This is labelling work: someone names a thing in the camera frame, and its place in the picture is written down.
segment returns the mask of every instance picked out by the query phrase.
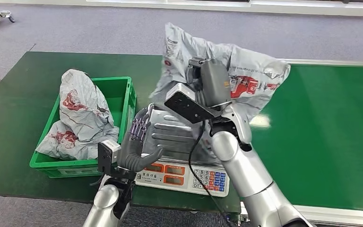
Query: black cable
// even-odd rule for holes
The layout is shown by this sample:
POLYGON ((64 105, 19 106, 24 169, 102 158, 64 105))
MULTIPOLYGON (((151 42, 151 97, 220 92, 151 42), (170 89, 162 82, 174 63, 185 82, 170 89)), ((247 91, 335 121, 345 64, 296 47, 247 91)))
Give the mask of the black cable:
POLYGON ((221 209, 220 205, 217 203, 217 201, 215 200, 214 196, 211 194, 211 192, 208 190, 207 186, 204 185, 204 183, 201 181, 201 179, 198 178, 198 176, 195 174, 193 167, 191 166, 191 155, 193 154, 193 151, 195 149, 195 147, 197 146, 197 144, 199 143, 199 140, 202 137, 202 134, 204 134, 204 129, 205 129, 205 121, 202 121, 202 126, 199 130, 199 135, 197 137, 197 139, 195 140, 190 153, 189 153, 189 167, 191 172, 193 173, 194 177, 198 180, 198 182, 202 185, 202 187, 205 189, 205 191, 207 191, 208 195, 211 197, 212 201, 214 202, 214 204, 216 205, 216 208, 219 211, 219 214, 223 217, 223 219, 226 221, 226 223, 229 225, 229 227, 233 227, 231 222, 229 222, 229 220, 227 220, 227 217, 225 215, 225 212, 223 211, 223 209, 221 209))

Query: red digital display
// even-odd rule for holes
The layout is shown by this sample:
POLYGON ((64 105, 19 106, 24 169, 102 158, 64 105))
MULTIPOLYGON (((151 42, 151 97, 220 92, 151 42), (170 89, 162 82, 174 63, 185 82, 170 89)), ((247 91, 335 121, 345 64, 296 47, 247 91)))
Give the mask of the red digital display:
POLYGON ((148 170, 148 171, 163 173, 164 172, 164 165, 158 164, 158 163, 152 163, 150 166, 145 167, 144 169, 148 170))
POLYGON ((164 183, 175 184, 175 185, 183 185, 184 178, 181 177, 181 176, 165 175, 164 176, 164 183))
POLYGON ((176 175, 184 175, 185 168, 181 166, 165 166, 166 174, 176 174, 176 175))

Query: red logo on bag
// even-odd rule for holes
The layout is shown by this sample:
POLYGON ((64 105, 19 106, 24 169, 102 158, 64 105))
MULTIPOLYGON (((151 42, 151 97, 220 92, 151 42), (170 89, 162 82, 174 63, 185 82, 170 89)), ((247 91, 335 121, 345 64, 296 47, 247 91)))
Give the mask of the red logo on bag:
POLYGON ((72 149, 78 140, 78 137, 72 131, 66 131, 65 133, 58 131, 56 132, 56 135, 52 135, 52 137, 66 149, 72 149))
POLYGON ((62 103, 65 107, 67 107, 69 110, 80 110, 85 109, 87 110, 88 107, 81 104, 80 99, 78 98, 78 93, 75 89, 71 90, 66 99, 62 103))
POLYGON ((239 98, 243 92, 251 95, 255 94, 255 90, 258 87, 258 80, 247 76, 237 76, 231 80, 230 84, 232 88, 230 97, 239 98))
POLYGON ((279 86, 279 84, 270 84, 270 83, 267 83, 265 84, 265 89, 270 89, 270 90, 275 90, 277 87, 279 86))

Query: scale keypad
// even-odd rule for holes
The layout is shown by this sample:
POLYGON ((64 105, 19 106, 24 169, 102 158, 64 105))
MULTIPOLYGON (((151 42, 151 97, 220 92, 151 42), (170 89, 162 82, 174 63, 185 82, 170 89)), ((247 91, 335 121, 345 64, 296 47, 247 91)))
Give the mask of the scale keypad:
MULTIPOLYGON (((194 173, 198 178, 204 183, 208 190, 224 192, 225 191, 225 181, 226 174, 216 171, 208 171, 201 169, 194 169, 194 173)), ((193 180, 193 188, 202 189, 202 185, 197 179, 193 180)))

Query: plastic bag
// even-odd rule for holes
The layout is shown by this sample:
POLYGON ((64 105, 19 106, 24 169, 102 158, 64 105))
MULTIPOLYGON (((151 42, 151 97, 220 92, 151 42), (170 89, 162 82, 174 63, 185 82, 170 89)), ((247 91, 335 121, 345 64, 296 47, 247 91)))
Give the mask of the plastic bag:
POLYGON ((37 152, 63 160, 95 159, 99 142, 117 141, 119 128, 113 125, 105 97, 86 73, 66 71, 59 95, 60 120, 52 125, 37 152))
POLYGON ((275 90, 286 80, 290 65, 266 54, 243 49, 234 44, 214 44, 196 38, 171 23, 165 25, 166 51, 162 76, 150 95, 163 104, 166 93, 178 82, 186 83, 189 60, 193 57, 216 59, 228 69, 231 98, 247 104, 252 119, 270 101, 275 90))
POLYGON ((100 132, 89 142, 81 142, 69 126, 57 121, 36 151, 63 160, 95 159, 98 157, 97 144, 117 136, 117 133, 100 132))

